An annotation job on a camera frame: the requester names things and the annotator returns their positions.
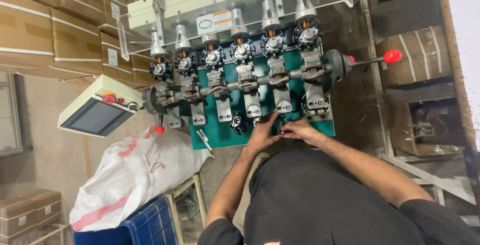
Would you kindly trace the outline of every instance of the emergency stop button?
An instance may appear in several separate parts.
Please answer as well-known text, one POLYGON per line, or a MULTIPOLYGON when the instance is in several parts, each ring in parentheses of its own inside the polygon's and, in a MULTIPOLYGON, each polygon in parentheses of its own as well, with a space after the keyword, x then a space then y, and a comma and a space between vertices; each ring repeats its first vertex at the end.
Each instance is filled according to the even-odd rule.
POLYGON ((106 104, 112 104, 117 101, 117 98, 115 97, 115 95, 113 95, 113 93, 106 92, 102 97, 102 101, 105 102, 106 104))

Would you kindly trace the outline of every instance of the blue plastic crate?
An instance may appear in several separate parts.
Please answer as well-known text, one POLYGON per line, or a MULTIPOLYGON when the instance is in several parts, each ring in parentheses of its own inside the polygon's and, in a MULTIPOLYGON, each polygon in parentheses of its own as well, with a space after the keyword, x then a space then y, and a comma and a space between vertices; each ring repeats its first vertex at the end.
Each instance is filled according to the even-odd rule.
POLYGON ((177 245, 169 201, 156 197, 143 205, 117 228, 73 232, 75 245, 177 245))

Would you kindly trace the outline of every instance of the red button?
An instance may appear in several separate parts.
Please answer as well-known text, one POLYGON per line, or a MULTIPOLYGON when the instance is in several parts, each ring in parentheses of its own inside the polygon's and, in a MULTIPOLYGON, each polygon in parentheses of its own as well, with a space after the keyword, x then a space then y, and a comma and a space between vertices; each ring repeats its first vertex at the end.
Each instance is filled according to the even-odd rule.
POLYGON ((395 64, 397 62, 399 62, 400 60, 402 59, 402 53, 398 50, 390 50, 390 51, 387 51, 384 55, 383 55, 383 60, 385 61, 385 63, 387 64, 395 64))
POLYGON ((156 132, 157 132, 158 134, 162 134, 164 131, 165 131, 165 129, 164 129, 163 127, 161 127, 161 126, 158 126, 158 127, 156 128, 156 132))
POLYGON ((113 95, 113 93, 107 92, 103 95, 102 101, 105 102, 106 104, 112 104, 117 101, 117 98, 115 97, 115 95, 113 95))

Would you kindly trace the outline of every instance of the box label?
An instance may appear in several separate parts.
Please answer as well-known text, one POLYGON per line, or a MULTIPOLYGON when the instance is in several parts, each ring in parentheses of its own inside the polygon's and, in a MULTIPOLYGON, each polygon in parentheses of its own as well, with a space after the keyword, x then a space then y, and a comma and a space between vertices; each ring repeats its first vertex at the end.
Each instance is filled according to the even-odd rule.
POLYGON ((108 64, 118 67, 117 50, 108 49, 108 64))
POLYGON ((112 18, 117 19, 118 17, 120 17, 120 7, 114 2, 111 2, 111 7, 112 7, 112 18))
POLYGON ((199 35, 217 32, 233 27, 232 14, 229 10, 200 16, 197 18, 197 31, 199 35))
POLYGON ((27 221, 27 215, 18 218, 18 226, 22 226, 27 221))
POLYGON ((50 213, 52 213, 52 206, 51 205, 45 207, 45 215, 50 214, 50 213))
POLYGON ((448 114, 448 108, 447 107, 442 107, 440 108, 440 114, 441 115, 447 115, 448 114))

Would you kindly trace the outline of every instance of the white machine housing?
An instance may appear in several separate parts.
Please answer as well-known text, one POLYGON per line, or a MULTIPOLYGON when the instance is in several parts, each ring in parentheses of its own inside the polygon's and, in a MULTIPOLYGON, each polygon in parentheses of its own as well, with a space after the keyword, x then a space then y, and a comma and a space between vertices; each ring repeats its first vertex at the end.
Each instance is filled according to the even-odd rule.
MULTIPOLYGON (((121 53, 125 59, 128 59, 129 54, 149 50, 152 47, 150 33, 152 29, 157 28, 157 19, 152 2, 153 0, 138 0, 131 3, 128 5, 129 13, 117 19, 121 53)), ((311 0, 312 7, 309 9, 340 2, 345 2, 349 7, 353 6, 353 0, 311 0)), ((244 26, 248 26, 249 33, 261 32, 263 12, 262 6, 257 4, 257 0, 165 0, 164 11, 162 12, 161 46, 165 45, 174 49, 176 43, 184 40, 178 39, 175 28, 171 27, 171 24, 177 20, 189 22, 189 25, 186 26, 186 34, 187 39, 191 40, 193 48, 202 45, 201 36, 204 34, 217 33, 220 42, 231 40, 230 29, 236 26, 229 24, 228 17, 222 17, 217 21, 214 15, 209 21, 213 24, 210 25, 211 29, 208 29, 207 33, 203 33, 200 24, 203 20, 201 15, 205 12, 223 13, 233 3, 243 3, 245 5, 242 10, 243 22, 244 26)), ((276 21, 280 21, 282 25, 295 21, 296 0, 275 0, 274 5, 278 15, 275 17, 277 18, 276 21)))
POLYGON ((105 138, 141 108, 142 94, 105 75, 100 76, 60 113, 57 127, 64 131, 105 138), (102 101, 113 93, 116 102, 102 101))

